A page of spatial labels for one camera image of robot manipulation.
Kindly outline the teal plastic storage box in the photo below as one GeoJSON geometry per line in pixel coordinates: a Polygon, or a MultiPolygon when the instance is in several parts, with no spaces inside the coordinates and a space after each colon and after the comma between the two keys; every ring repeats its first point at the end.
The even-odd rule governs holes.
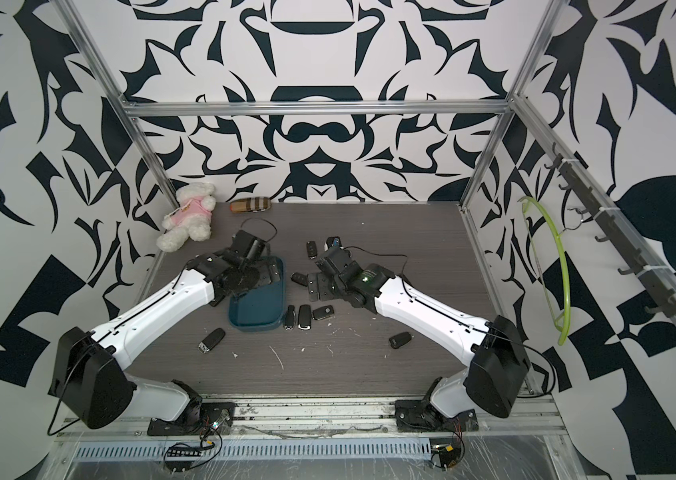
{"type": "Polygon", "coordinates": [[[231,299],[228,319],[231,326],[242,332],[273,330],[282,324],[285,316],[286,284],[284,262],[276,256],[263,258],[268,262],[280,262],[283,267],[282,281],[254,289],[241,297],[231,299]]]}

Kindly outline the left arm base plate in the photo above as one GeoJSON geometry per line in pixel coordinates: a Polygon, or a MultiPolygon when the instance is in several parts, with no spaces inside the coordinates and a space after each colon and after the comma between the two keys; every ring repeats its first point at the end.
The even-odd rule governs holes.
{"type": "Polygon", "coordinates": [[[152,419],[147,429],[150,437],[190,436],[213,431],[223,433],[233,425],[237,404],[234,402],[203,402],[190,404],[177,420],[152,419]]]}

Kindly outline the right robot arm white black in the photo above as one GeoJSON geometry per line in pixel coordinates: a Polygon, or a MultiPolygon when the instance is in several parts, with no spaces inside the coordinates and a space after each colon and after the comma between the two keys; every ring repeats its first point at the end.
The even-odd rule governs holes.
{"type": "Polygon", "coordinates": [[[355,308],[396,320],[439,344],[463,365],[436,379],[419,401],[399,401],[398,425],[433,430],[465,413],[507,418],[531,369],[517,327],[450,307],[415,289],[400,273],[376,263],[361,266],[348,250],[332,246],[315,259],[333,293],[355,308]]]}

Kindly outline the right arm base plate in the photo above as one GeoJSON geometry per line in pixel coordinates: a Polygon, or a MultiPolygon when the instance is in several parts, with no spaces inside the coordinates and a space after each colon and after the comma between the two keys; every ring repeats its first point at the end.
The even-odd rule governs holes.
{"type": "Polygon", "coordinates": [[[480,429],[476,412],[467,410],[455,417],[445,417],[423,400],[396,400],[395,420],[402,432],[476,432],[480,429]]]}

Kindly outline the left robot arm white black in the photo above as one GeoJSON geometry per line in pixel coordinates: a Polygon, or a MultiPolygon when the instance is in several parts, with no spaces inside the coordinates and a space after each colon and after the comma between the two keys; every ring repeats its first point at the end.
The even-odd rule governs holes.
{"type": "Polygon", "coordinates": [[[156,382],[128,368],[161,335],[195,310],[228,296],[281,283],[284,263],[264,256],[237,267],[217,254],[188,261],[162,289],[113,320],[84,331],[73,327],[57,344],[49,393],[88,428],[120,418],[150,417],[181,428],[200,422],[200,395],[181,381],[156,382]]]}

